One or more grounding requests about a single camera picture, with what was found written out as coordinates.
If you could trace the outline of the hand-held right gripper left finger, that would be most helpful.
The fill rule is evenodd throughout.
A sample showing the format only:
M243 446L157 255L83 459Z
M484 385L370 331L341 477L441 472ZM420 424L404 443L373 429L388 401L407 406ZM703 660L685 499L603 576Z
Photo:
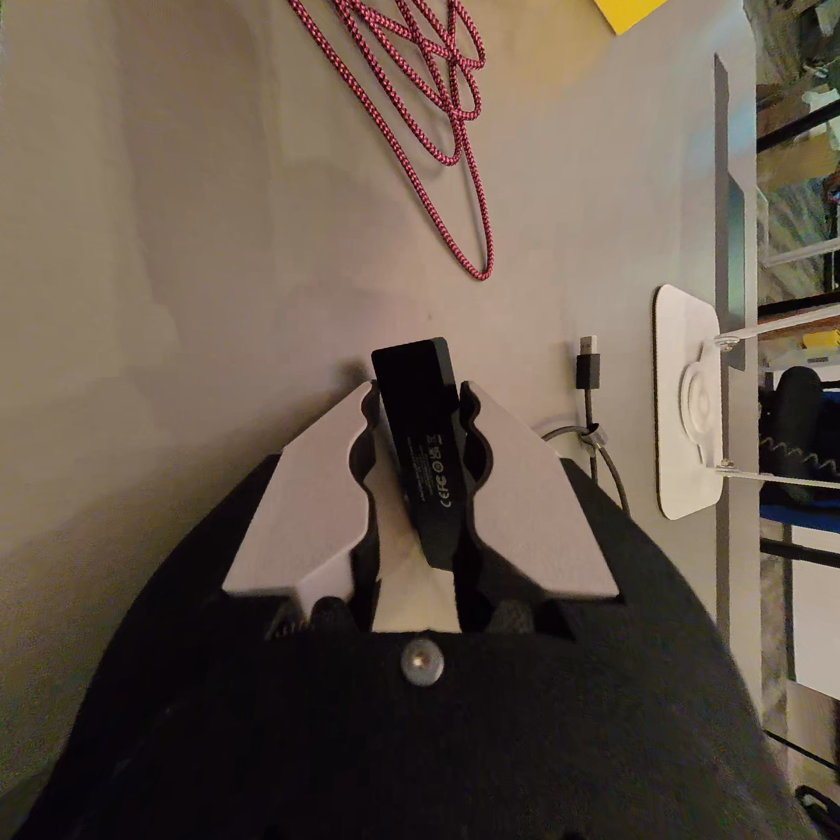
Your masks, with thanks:
M310 618L324 597L372 630L381 589L375 500L377 383L366 381L284 447L223 582L227 595L290 599Z

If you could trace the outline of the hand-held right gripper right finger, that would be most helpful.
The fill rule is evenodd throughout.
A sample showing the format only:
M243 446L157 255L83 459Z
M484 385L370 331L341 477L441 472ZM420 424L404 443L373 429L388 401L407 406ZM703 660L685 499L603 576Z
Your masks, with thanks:
M455 553L459 627L484 631L504 602L559 630L559 602L620 596L602 548L551 446L472 381L460 386L465 512Z

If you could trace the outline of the yellow plastic bin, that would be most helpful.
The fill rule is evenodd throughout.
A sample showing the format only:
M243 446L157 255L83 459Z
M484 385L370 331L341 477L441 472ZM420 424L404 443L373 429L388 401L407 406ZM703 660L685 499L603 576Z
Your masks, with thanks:
M616 36L625 34L666 3L667 1L594 1Z

